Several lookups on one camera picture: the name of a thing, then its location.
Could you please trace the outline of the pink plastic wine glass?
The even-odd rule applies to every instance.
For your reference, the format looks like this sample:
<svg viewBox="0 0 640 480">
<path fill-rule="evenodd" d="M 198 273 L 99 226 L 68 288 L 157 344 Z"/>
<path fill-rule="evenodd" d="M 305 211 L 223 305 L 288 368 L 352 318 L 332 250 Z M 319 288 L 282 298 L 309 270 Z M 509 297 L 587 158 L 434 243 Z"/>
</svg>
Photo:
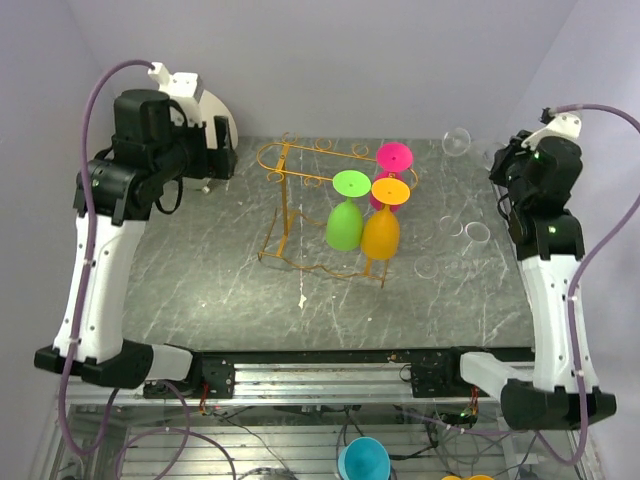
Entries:
<svg viewBox="0 0 640 480">
<path fill-rule="evenodd" d="M 378 149 L 376 161 L 382 171 L 377 174 L 374 181 L 393 177 L 409 189 L 403 177 L 403 172 L 408 170 L 413 163 L 413 153 L 408 146 L 399 142 L 386 143 Z"/>
</svg>

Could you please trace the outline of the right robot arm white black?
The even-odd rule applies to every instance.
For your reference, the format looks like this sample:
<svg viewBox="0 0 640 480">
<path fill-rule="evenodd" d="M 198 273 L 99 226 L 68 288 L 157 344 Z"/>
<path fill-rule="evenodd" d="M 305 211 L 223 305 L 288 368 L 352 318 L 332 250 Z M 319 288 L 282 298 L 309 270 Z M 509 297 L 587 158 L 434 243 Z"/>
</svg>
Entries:
<svg viewBox="0 0 640 480">
<path fill-rule="evenodd" d="M 591 364 L 574 276 L 585 258 L 579 220 L 566 204 L 583 167 L 576 140 L 522 130 L 494 154 L 491 183 L 510 207 L 503 217 L 533 320 L 521 348 L 451 347 L 413 354 L 413 398 L 454 397 L 473 387 L 497 400 L 513 430 L 578 430 L 615 414 Z"/>
</svg>

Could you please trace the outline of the green plastic wine glass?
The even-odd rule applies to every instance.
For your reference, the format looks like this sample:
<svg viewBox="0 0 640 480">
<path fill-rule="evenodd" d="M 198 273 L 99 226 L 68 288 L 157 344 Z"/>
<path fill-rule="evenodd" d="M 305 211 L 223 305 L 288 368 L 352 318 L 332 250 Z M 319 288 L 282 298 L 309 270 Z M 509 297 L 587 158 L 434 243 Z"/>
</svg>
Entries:
<svg viewBox="0 0 640 480">
<path fill-rule="evenodd" d="M 371 181 L 358 170 L 343 170 L 333 177 L 332 185 L 344 200 L 328 217 L 326 242 L 335 250 L 351 251 L 359 247 L 364 229 L 361 209 L 354 200 L 369 194 Z"/>
</svg>

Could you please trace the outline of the orange plastic wine glass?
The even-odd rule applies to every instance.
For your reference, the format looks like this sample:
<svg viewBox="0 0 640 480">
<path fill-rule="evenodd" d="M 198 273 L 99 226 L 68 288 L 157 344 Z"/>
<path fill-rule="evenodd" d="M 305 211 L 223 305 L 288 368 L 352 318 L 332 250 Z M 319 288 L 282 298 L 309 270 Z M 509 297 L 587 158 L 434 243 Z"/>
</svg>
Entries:
<svg viewBox="0 0 640 480">
<path fill-rule="evenodd" d="M 407 202 L 411 190 L 402 180 L 385 177 L 373 183 L 371 193 L 381 204 L 381 209 L 369 218 L 364 227 L 361 250 L 370 259 L 387 261 L 396 254 L 400 241 L 400 224 L 391 207 Z"/>
</svg>

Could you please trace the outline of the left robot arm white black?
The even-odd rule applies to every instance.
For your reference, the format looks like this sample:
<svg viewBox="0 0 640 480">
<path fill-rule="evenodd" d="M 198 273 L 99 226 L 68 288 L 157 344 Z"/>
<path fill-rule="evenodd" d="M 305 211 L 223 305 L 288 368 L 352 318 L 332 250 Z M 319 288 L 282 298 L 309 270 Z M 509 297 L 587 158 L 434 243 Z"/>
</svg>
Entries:
<svg viewBox="0 0 640 480">
<path fill-rule="evenodd" d="M 168 381 L 182 397 L 203 387 L 199 352 L 126 340 L 124 301 L 133 257 L 150 214 L 168 214 L 164 187 L 185 179 L 230 179 L 237 128 L 209 91 L 194 97 L 133 89 L 114 102 L 111 145 L 87 164 L 89 184 L 74 197 L 77 250 L 69 299 L 54 342 L 36 368 L 114 389 Z"/>
</svg>

